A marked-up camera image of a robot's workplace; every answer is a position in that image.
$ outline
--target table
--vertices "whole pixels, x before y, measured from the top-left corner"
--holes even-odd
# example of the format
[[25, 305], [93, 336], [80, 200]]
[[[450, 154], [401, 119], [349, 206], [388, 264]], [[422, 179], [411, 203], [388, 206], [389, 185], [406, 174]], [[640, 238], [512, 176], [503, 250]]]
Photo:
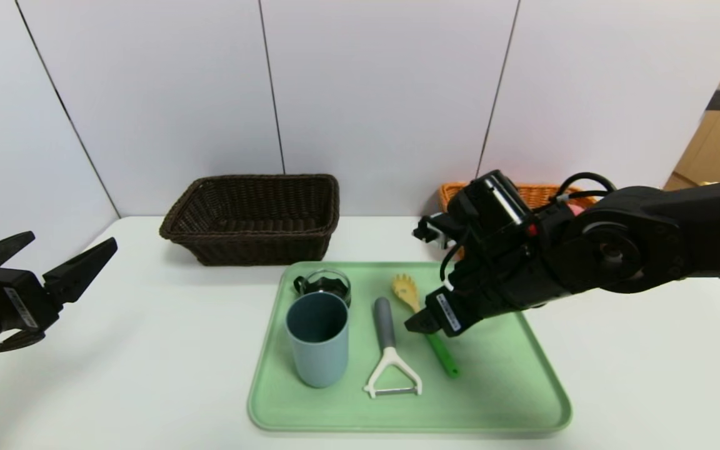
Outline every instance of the table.
[[[43, 342], [0, 355], [0, 448], [720, 448], [717, 279], [528, 311], [574, 406], [554, 435], [263, 432], [246, 399], [285, 267], [202, 267], [161, 221], [115, 222], [96, 242], [118, 253], [85, 296]], [[437, 259], [406, 238], [415, 221], [342, 217], [326, 259]]]

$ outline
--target gray handle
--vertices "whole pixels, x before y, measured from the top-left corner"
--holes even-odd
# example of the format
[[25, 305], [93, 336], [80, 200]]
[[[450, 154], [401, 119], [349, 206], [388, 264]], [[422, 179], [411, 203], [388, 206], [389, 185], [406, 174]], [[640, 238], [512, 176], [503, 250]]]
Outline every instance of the gray handle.
[[391, 317], [391, 302], [380, 297], [374, 302], [374, 325], [377, 328], [379, 348], [396, 347], [394, 320]]

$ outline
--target blue cup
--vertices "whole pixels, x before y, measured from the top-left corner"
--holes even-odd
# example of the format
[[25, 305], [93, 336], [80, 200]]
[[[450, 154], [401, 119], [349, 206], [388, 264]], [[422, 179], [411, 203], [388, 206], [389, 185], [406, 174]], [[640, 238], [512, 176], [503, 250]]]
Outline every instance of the blue cup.
[[288, 310], [285, 327], [302, 381], [326, 388], [343, 376], [349, 362], [349, 308], [340, 297], [305, 294]]

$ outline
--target orange wicker basket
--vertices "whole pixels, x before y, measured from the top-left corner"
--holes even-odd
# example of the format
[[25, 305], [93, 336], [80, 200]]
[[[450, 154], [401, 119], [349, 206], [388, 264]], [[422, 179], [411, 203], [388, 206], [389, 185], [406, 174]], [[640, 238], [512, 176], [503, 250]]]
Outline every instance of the orange wicker basket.
[[[447, 182], [441, 185], [437, 190], [438, 196], [441, 198], [441, 210], [446, 213], [449, 200], [455, 196], [462, 188], [468, 186], [467, 182]], [[557, 193], [560, 188], [559, 184], [517, 184], [518, 194], [524, 199], [526, 205], [530, 209], [540, 208], [549, 202], [549, 197]], [[576, 187], [569, 187], [567, 192], [580, 191]], [[571, 199], [569, 203], [577, 205], [581, 208], [590, 208], [596, 203], [592, 197], [582, 197], [582, 199]], [[457, 259], [463, 259], [463, 248], [457, 252]]]

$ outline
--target plastic tray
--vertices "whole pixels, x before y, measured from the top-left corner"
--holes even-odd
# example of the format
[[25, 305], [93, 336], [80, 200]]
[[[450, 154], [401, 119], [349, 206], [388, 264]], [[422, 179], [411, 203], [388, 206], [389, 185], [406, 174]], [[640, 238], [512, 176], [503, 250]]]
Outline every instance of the plastic tray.
[[[298, 262], [282, 276], [266, 340], [249, 393], [249, 417], [270, 431], [380, 433], [551, 433], [571, 421], [571, 403], [523, 314], [484, 320], [462, 336], [442, 338], [461, 375], [443, 371], [424, 336], [405, 330], [412, 311], [391, 291], [395, 274], [409, 274], [419, 294], [440, 285], [436, 262]], [[314, 389], [296, 375], [284, 320], [298, 298], [295, 277], [336, 268], [352, 282], [349, 367], [331, 387]], [[369, 398], [363, 391], [380, 357], [371, 307], [391, 300], [397, 351], [422, 378], [422, 396]], [[411, 386], [395, 368], [378, 388]]]

